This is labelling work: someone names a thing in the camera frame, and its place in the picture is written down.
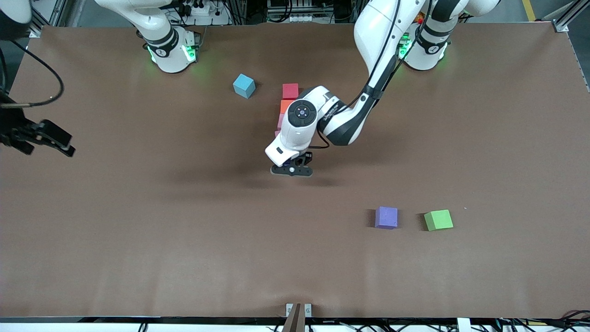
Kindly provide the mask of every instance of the metal frame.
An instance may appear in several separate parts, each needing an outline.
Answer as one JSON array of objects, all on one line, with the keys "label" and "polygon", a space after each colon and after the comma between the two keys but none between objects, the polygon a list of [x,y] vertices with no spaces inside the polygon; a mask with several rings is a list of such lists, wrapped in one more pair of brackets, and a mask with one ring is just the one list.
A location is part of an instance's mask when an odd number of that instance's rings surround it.
[{"label": "metal frame", "polygon": [[[297,17],[299,15],[307,15],[312,18],[330,18],[334,13],[334,7],[321,8],[315,6],[312,0],[293,0],[293,9],[291,10],[291,16]],[[267,16],[269,19],[275,21],[280,20],[285,14],[285,6],[272,6],[271,0],[267,0]]]},{"label": "metal frame", "polygon": [[53,27],[66,27],[67,19],[74,8],[76,0],[57,0],[51,16],[46,19],[35,8],[32,8],[32,21],[29,25],[29,38],[39,38],[43,25],[51,25]]},{"label": "metal frame", "polygon": [[573,21],[586,7],[590,5],[590,0],[576,0],[572,5],[563,12],[561,17],[554,19],[553,27],[556,32],[568,32],[568,24]]}]

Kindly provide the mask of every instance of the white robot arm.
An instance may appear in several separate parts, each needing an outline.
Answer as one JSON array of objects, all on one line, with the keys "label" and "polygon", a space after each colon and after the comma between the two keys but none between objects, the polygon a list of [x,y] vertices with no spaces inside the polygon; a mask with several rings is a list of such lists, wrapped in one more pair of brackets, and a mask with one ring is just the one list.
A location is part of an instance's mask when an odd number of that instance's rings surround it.
[{"label": "white robot arm", "polygon": [[95,0],[125,17],[141,33],[152,61],[167,73],[177,73],[196,60],[195,33],[173,27],[159,9],[172,0]]},{"label": "white robot arm", "polygon": [[[471,0],[493,9],[499,0]],[[355,24],[355,43],[369,70],[369,79],[354,107],[323,86],[304,91],[288,108],[280,133],[265,149],[275,164],[271,173],[310,176],[307,152],[316,130],[334,145],[349,145],[358,137],[369,112],[377,105],[395,73],[402,36],[414,40],[403,61],[417,70],[433,68],[442,58],[448,36],[468,0],[371,0]],[[414,19],[425,6],[422,25]]]}]

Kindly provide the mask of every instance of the brown table surface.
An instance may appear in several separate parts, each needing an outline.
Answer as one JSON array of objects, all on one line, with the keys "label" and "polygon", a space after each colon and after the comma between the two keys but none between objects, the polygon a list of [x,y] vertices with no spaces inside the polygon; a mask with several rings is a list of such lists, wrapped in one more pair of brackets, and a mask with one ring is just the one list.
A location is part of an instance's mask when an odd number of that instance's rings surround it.
[{"label": "brown table surface", "polygon": [[[210,28],[198,64],[158,70],[134,30],[46,28],[65,81],[27,111],[66,158],[2,148],[0,314],[560,317],[590,307],[590,95],[550,24],[463,24],[434,70],[403,67],[349,147],[275,177],[281,84],[348,101],[351,25]],[[233,80],[257,81],[249,99]],[[55,93],[25,57],[18,101]],[[399,208],[399,229],[372,210]],[[449,209],[455,227],[425,231]]]}]

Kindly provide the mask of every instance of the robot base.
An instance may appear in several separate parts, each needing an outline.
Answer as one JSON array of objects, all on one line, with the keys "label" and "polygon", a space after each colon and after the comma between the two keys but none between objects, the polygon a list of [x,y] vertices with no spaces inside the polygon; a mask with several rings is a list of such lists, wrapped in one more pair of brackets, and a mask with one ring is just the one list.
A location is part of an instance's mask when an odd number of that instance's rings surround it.
[{"label": "robot base", "polygon": [[433,46],[436,47],[436,49],[429,50],[432,51],[432,53],[428,53],[418,43],[415,43],[414,46],[409,49],[409,46],[412,44],[414,38],[416,38],[415,32],[418,27],[419,24],[417,23],[410,25],[404,34],[404,37],[402,37],[402,40],[400,40],[400,43],[403,43],[403,45],[399,48],[399,58],[403,58],[405,64],[414,70],[430,70],[434,68],[434,66],[436,66],[440,60],[443,59],[444,51],[447,48],[448,43],[445,43],[441,48],[438,46]]},{"label": "robot base", "polygon": [[199,55],[201,34],[187,31],[182,27],[174,27],[174,30],[178,32],[180,42],[167,57],[159,57],[148,48],[152,61],[167,73],[178,73],[184,70],[188,65],[196,62]]}]

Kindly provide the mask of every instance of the circular button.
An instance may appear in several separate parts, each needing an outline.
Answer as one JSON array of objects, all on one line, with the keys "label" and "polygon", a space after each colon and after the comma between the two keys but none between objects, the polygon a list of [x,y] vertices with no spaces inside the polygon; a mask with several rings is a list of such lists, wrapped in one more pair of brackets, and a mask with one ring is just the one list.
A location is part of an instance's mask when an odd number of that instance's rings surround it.
[{"label": "circular button", "polygon": [[298,105],[295,108],[295,114],[299,119],[307,119],[307,117],[309,116],[309,112],[309,108],[305,105]]}]

